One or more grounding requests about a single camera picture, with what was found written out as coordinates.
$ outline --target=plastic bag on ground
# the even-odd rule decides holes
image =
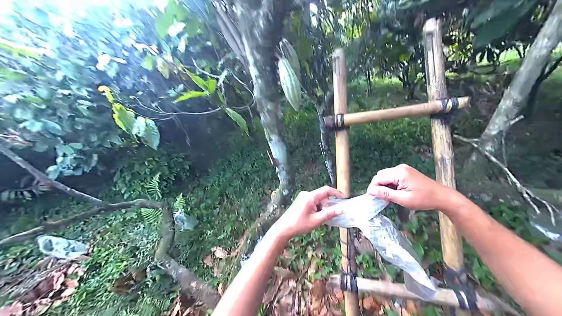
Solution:
[[[394,223],[379,214],[387,205],[388,201],[367,194],[349,199],[331,199],[324,209],[341,208],[343,214],[332,218],[326,224],[359,228],[383,258],[407,273],[404,276],[406,288],[423,300],[429,300],[437,293],[437,287],[413,256],[414,250],[401,236]]]
[[[60,259],[76,259],[88,250],[88,246],[79,241],[49,235],[37,237],[37,243],[42,253]]]
[[[182,211],[177,211],[174,213],[174,221],[176,225],[179,227],[179,230],[188,230],[190,231],[199,223],[199,220],[193,215],[186,216],[183,214]]]

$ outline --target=bamboo frame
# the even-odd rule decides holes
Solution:
[[[334,113],[347,113],[347,70],[346,57],[343,49],[339,48],[332,54],[334,75]],[[350,143],[349,130],[336,131],[336,183],[338,190],[346,196],[351,196],[350,177]],[[342,271],[353,274],[357,271],[355,262],[355,247],[353,245],[352,230],[339,229],[339,239],[342,250]],[[345,291],[343,293],[345,311],[347,316],[359,316],[359,297],[357,292]]]
[[[447,97],[445,85],[445,61],[443,59],[443,43],[441,38],[441,24],[439,19],[429,19],[423,27],[423,44],[425,49],[425,69],[429,102],[411,106],[397,107],[361,113],[347,113],[347,82],[345,55],[342,49],[337,49],[332,55],[334,72],[334,115],[324,117],[326,125],[336,129],[336,171],[337,187],[346,196],[351,195],[350,179],[350,125],[371,123],[382,120],[394,120],[417,116],[432,115],[432,144],[433,157],[436,167],[436,180],[444,186],[455,188],[454,153],[450,127],[450,112],[453,109],[452,99]],[[469,106],[468,97],[457,99],[457,108]],[[456,271],[461,271],[463,263],[462,239],[445,214],[439,212],[439,227],[441,230],[441,247],[443,261]],[[342,250],[342,270],[356,273],[355,247],[352,242],[350,229],[340,228]],[[331,276],[331,282],[339,283],[342,276]],[[364,278],[356,278],[357,290],[373,292],[383,296],[396,296],[404,299],[421,299],[408,291],[403,284],[390,283]],[[345,312],[347,316],[359,316],[359,300],[357,292],[344,291]],[[454,290],[440,288],[430,303],[459,307]],[[496,296],[477,294],[477,306],[480,310],[504,311],[514,315],[519,313]],[[456,315],[470,315],[470,312],[457,310]]]
[[[374,111],[365,111],[349,114],[334,114],[325,116],[324,122],[328,128],[339,128],[343,126],[360,125],[373,123],[378,121],[389,121],[403,118],[418,118],[437,113],[449,113],[454,111],[453,108],[463,109],[469,107],[469,97],[459,97],[458,105],[454,106],[453,99],[448,99],[443,104],[441,100],[430,101],[426,103],[393,107],[391,109],[382,109]]]
[[[423,26],[427,92],[430,101],[447,96],[441,24],[441,20],[431,18]],[[440,184],[454,189],[456,188],[455,154],[453,153],[449,121],[445,116],[432,117],[431,135],[436,180]],[[458,271],[464,267],[461,236],[451,220],[442,212],[439,212],[439,227],[443,260],[449,267]]]
[[[335,287],[339,287],[340,278],[340,275],[332,275],[330,276],[329,282],[334,284]],[[379,296],[400,297],[406,300],[421,300],[418,295],[408,291],[406,286],[402,283],[357,278],[357,288],[361,292],[369,292]],[[427,302],[437,305],[459,307],[459,301],[455,295],[455,291],[448,288],[439,288],[435,296]],[[514,308],[492,294],[481,295],[476,293],[476,305],[481,311],[501,311],[520,316]]]

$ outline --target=black cord lashing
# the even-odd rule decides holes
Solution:
[[[445,273],[443,276],[447,286],[455,291],[460,309],[471,311],[478,310],[476,292],[468,283],[466,271],[464,269],[456,271],[451,267],[445,266]]]
[[[357,274],[342,270],[339,277],[339,288],[344,292],[357,293]]]
[[[450,113],[452,115],[459,109],[459,99],[456,97],[437,99],[437,101],[441,101],[441,109],[437,112],[438,114]]]

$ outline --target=vegetation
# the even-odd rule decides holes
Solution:
[[[21,306],[18,315],[205,314],[294,193],[334,183],[322,117],[332,113],[335,48],[349,52],[350,112],[427,99],[424,12],[445,21],[450,95],[472,98],[455,133],[478,138],[548,201],[535,207],[560,205],[562,19],[549,17],[561,10],[531,0],[11,3],[0,26],[2,305]],[[548,30],[552,43],[533,44]],[[429,118],[353,127],[350,147],[354,194],[403,162],[434,176]],[[455,142],[455,155],[460,190],[562,262],[532,224],[562,232],[562,218],[537,216],[472,146]],[[401,211],[385,212],[442,279],[436,212],[401,222]],[[45,260],[33,242],[42,233],[88,251]],[[360,276],[404,281],[358,249]],[[472,286],[516,306],[475,251],[464,252]],[[291,291],[314,292],[340,259],[338,230],[323,226],[294,238],[278,265],[294,274],[300,290]],[[186,282],[196,279],[203,286]]]

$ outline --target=bamboo crossbar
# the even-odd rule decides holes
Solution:
[[[391,109],[335,114],[325,116],[324,122],[328,128],[338,128],[378,121],[419,118],[421,116],[429,116],[431,114],[449,113],[453,109],[463,109],[465,107],[469,107],[469,97],[459,97],[456,100],[458,100],[458,105],[456,105],[454,98],[450,98],[446,100],[436,100],[408,106],[393,107]]]
[[[339,287],[340,277],[340,275],[332,275],[330,276],[330,282],[332,282],[335,287]],[[422,300],[418,295],[408,291],[406,286],[402,283],[392,283],[358,277],[357,289],[362,292],[369,292],[379,296],[399,297],[406,300]],[[435,296],[427,302],[443,306],[459,307],[459,301],[455,295],[455,291],[449,288],[439,288]],[[477,293],[476,305],[481,311],[507,312],[512,315],[520,315],[506,302],[491,294],[480,295]]]

